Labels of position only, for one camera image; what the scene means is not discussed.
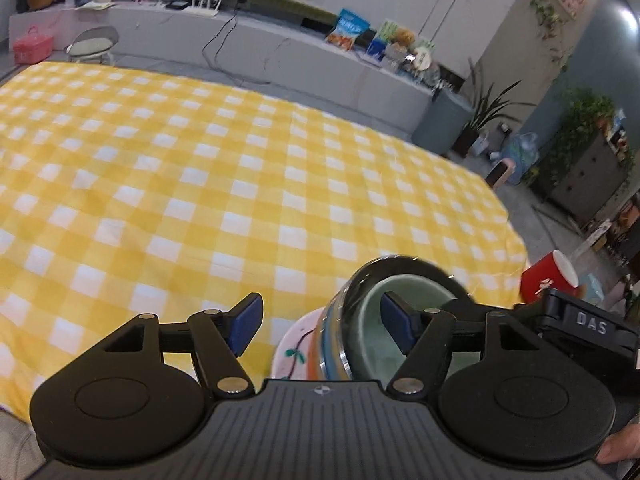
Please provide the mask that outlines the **person's hand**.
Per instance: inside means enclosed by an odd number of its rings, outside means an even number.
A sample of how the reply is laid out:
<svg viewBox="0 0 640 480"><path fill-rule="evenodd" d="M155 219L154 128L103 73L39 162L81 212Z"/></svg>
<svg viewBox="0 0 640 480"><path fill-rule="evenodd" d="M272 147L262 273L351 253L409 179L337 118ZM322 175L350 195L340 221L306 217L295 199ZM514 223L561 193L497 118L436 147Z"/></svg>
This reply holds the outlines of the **person's hand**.
<svg viewBox="0 0 640 480"><path fill-rule="evenodd" d="M640 425L629 424L616 434L608 436L602 444L596 461L601 465L636 460L640 457Z"/></svg>

